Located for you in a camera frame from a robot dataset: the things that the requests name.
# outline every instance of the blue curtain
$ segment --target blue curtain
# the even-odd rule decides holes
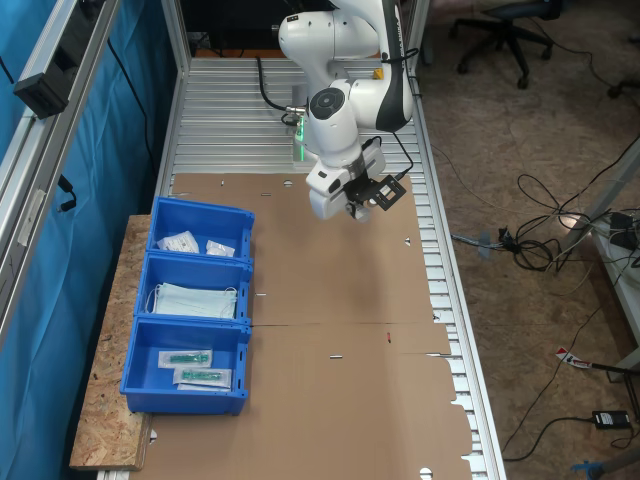
[[[54,2],[3,0],[1,8],[16,4],[21,10],[17,5],[22,3],[29,4],[31,13],[34,3],[42,8],[46,4],[50,12]],[[149,139],[159,160],[176,78],[160,3],[122,0],[110,38],[147,112]],[[8,66],[15,68],[22,57],[16,56]],[[5,93],[3,89],[1,110]],[[14,118],[2,118],[0,148],[15,128]],[[108,49],[64,176],[73,184],[77,207],[57,212],[69,195],[56,191],[0,351],[0,480],[73,475],[68,468],[69,442],[84,397],[83,372],[93,358],[88,347],[104,304],[103,292],[108,291],[129,215],[152,196],[143,116]]]

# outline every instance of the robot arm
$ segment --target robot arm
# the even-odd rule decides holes
[[[367,205],[387,210],[405,193],[398,181],[406,172],[395,177],[389,175],[381,182],[374,180],[385,167],[380,140],[361,144],[358,129],[396,132],[411,119],[413,98],[404,68],[400,15],[395,0],[333,0],[333,3],[340,9],[337,12],[342,13],[313,12],[285,19],[280,29],[280,45],[302,67],[309,85],[311,99],[305,119],[308,118],[307,128],[316,143],[312,153],[318,158],[307,177],[313,211],[323,219],[346,211],[353,218],[366,221]],[[334,32],[337,31],[336,18],[349,18],[345,21],[351,24],[350,31],[356,32],[344,35],[351,41],[350,58],[369,56],[370,30],[375,30],[383,79],[348,80],[342,75],[332,80],[328,62],[336,58],[342,47],[335,33],[333,38],[327,34],[327,27],[330,30],[333,25]]]

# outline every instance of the surgical mask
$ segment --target surgical mask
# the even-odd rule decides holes
[[[197,290],[163,283],[149,292],[145,304],[147,312],[151,295],[154,295],[151,313],[232,319],[235,315],[238,292],[233,287],[224,291]]]

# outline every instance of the brown cardboard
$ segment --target brown cardboard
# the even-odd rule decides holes
[[[425,355],[449,343],[409,194],[359,224],[318,220],[302,175],[177,175],[173,193],[256,213],[252,284],[266,295],[253,298],[242,413],[154,416],[132,480],[471,478],[449,365]]]
[[[255,327],[242,413],[154,416],[158,439],[131,479],[415,480],[423,467],[470,479],[461,456],[471,433],[450,403],[449,366],[417,353],[416,329]]]
[[[254,325],[432,325],[411,183],[403,183],[405,198],[366,224],[343,214],[318,219],[304,175],[177,175],[173,193],[255,212],[252,281],[263,295],[253,301]],[[444,328],[434,330],[438,351],[448,352]]]

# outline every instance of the blue storage tray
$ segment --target blue storage tray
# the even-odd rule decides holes
[[[245,385],[251,328],[187,319],[135,317],[120,393],[132,412],[238,415],[249,395]],[[178,390],[173,369],[158,368],[164,350],[213,350],[213,368],[233,370],[230,392]]]
[[[147,252],[140,274],[140,284],[138,286],[138,296],[134,315],[149,315],[151,317],[172,319],[175,315],[159,315],[148,313],[145,306],[149,293],[156,285],[161,283],[171,283],[184,288],[196,288],[202,290],[225,290],[233,287],[238,291],[235,317],[233,320],[210,317],[184,317],[197,321],[221,321],[240,323],[249,325],[247,317],[249,306],[249,281],[253,274],[251,265],[236,262],[233,260],[223,260],[192,257],[189,255],[167,255],[164,252]],[[149,309],[152,309],[153,298],[149,299]]]
[[[227,258],[252,263],[249,242],[254,219],[253,213],[240,208],[156,197],[151,214],[147,251],[167,252],[158,248],[158,240],[188,230],[198,242],[200,253],[167,253],[204,258]],[[234,256],[207,255],[207,240],[235,248]]]

